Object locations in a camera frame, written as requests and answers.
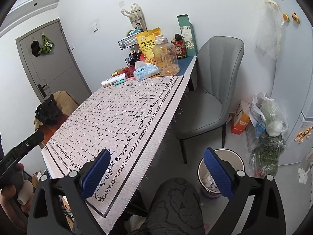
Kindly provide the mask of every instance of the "patterned pants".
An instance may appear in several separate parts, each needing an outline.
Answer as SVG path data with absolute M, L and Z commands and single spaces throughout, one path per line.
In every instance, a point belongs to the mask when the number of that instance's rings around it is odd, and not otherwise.
M 204 235 L 200 198 L 185 179 L 164 182 L 151 203 L 147 220 L 129 235 Z

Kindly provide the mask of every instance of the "white wall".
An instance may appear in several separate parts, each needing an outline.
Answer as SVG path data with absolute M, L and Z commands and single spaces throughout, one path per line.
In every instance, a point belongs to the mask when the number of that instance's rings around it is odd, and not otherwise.
M 124 67 L 126 50 L 118 41 L 131 24 L 120 13 L 121 0 L 60 0 L 57 7 L 73 55 L 92 92 L 101 81 Z M 129 10 L 138 3 L 149 29 L 160 27 L 163 35 L 171 38 L 180 33 L 177 15 L 188 14 L 195 29 L 200 49 L 212 36 L 233 36 L 245 43 L 245 55 L 239 70 L 233 109 L 240 99 L 251 102 L 253 94 L 271 93 L 275 61 L 255 52 L 255 32 L 264 0 L 123 0 Z M 96 22 L 99 31 L 91 29 Z
M 0 133 L 5 154 L 34 133 L 35 111 L 40 104 L 25 74 L 15 39 L 57 18 L 57 9 L 43 12 L 0 38 Z M 21 161 L 30 175 L 45 170 L 40 151 L 37 146 Z

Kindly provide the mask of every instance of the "table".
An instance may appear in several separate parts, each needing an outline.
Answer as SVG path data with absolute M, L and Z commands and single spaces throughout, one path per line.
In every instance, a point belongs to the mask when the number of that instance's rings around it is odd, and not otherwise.
M 110 151 L 111 164 L 93 197 L 86 200 L 107 234 L 148 169 L 186 86 L 192 84 L 195 62 L 196 57 L 179 61 L 181 70 L 176 76 L 100 88 L 42 150 L 52 178 L 79 170 L 102 148 Z

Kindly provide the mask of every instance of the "fridge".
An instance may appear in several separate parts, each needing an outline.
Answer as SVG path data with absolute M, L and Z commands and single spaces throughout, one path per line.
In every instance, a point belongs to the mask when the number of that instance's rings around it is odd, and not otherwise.
M 296 0 L 274 1 L 281 13 L 290 18 L 282 26 L 271 94 L 289 126 L 284 135 L 288 149 L 279 158 L 279 165 L 287 165 L 300 162 L 313 147 L 313 135 L 295 140 L 300 132 L 313 126 L 313 28 Z M 296 13 L 300 23 L 292 19 L 292 13 Z

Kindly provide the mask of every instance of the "orange box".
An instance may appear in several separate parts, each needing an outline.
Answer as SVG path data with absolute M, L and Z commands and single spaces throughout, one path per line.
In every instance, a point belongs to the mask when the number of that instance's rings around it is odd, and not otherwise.
M 238 108 L 236 110 L 234 117 L 232 118 L 232 127 L 231 127 L 232 133 L 236 133 L 238 135 L 242 134 L 244 129 L 250 123 L 250 118 L 248 115 L 249 111 L 250 111 L 250 104 L 247 104 L 246 102 L 241 101 L 241 103 L 238 105 Z

